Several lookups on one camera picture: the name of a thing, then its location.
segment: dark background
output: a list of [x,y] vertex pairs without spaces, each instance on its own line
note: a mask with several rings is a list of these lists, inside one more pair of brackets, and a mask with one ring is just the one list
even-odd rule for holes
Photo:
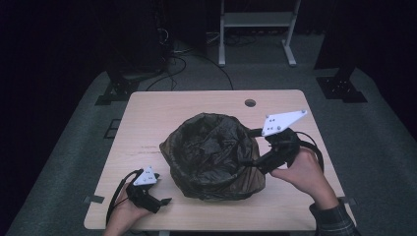
[[[167,2],[163,4],[162,23],[176,37],[189,38],[204,50],[202,30],[218,30],[219,1]],[[226,2],[227,8],[235,11],[286,10],[292,6],[272,0]],[[0,143],[3,233],[24,203],[85,90],[106,70],[108,58],[120,50],[129,60],[136,58],[138,66],[147,61],[141,60],[141,53],[129,54],[122,46],[135,47],[126,43],[133,26],[123,24],[129,19],[121,18],[125,12],[116,1],[5,0],[0,4],[0,93],[5,104]],[[326,33],[316,69],[339,67],[342,59],[351,55],[417,137],[416,16],[416,3],[407,0],[304,1],[296,32]],[[189,29],[190,23],[197,24],[195,30],[184,33],[182,30]],[[154,33],[147,30],[136,37]]]

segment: carpeted floor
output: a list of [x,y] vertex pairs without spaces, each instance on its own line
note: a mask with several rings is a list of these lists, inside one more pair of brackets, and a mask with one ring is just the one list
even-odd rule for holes
[[[353,73],[351,81],[364,93],[367,103],[343,103],[324,97],[316,77],[332,76],[335,70],[313,70],[322,41],[321,35],[294,35],[291,46],[298,63],[295,68],[287,65],[279,36],[258,37],[243,47],[226,47],[224,73],[209,60],[193,56],[197,52],[177,54],[182,60],[171,58],[169,71],[181,71],[185,62],[180,74],[154,85],[167,74],[146,80],[138,90],[231,89],[233,85],[234,89],[303,91],[343,190],[355,202],[351,208],[362,234],[417,235],[413,223],[417,219],[417,144],[372,79],[360,70]],[[208,59],[215,62],[216,56],[217,48],[210,47]],[[94,105],[108,83],[103,72],[86,91],[8,235],[102,233],[84,228],[89,205],[83,201],[93,195],[111,149],[112,140],[104,139],[104,134],[113,119],[122,118],[127,104],[117,101]]]

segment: white shelf frame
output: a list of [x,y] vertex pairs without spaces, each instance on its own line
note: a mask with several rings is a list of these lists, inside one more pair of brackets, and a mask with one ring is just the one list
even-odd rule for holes
[[288,64],[291,67],[297,65],[290,42],[292,33],[294,32],[295,23],[297,22],[298,10],[301,0],[295,3],[292,12],[249,12],[249,13],[225,13],[224,0],[221,0],[220,8],[220,44],[218,46],[218,65],[226,65],[226,56],[224,48],[224,29],[226,28],[242,28],[242,27],[288,27],[288,33],[285,39],[281,41]]

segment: table top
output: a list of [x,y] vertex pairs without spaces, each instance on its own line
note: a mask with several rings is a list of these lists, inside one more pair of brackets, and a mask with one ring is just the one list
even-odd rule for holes
[[[249,107],[245,101],[256,105]],[[158,183],[149,193],[157,199],[172,198],[155,215],[141,219],[134,228],[141,230],[195,231],[299,231],[315,230],[316,221],[309,212],[313,200],[292,185],[267,175],[266,187],[241,201],[204,202],[184,197],[173,182],[169,165],[159,144],[185,120],[200,114],[235,116],[250,129],[262,128],[267,114],[307,110],[308,115],[290,126],[310,135],[323,153],[325,175],[338,197],[344,193],[328,157],[324,141],[310,107],[300,90],[199,90],[138,91],[128,102],[117,136],[107,157],[95,195],[102,204],[91,203],[85,219],[88,229],[105,228],[105,216],[111,198],[128,173],[152,166],[159,173]],[[270,150],[264,138],[257,138],[260,154]],[[349,206],[347,211],[354,220]]]

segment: dark fabric bag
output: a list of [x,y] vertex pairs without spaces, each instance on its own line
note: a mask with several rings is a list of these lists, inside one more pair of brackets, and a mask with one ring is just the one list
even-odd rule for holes
[[243,200],[265,187],[265,175],[238,158],[259,158],[258,143],[238,119],[201,113],[185,121],[160,150],[185,197]]

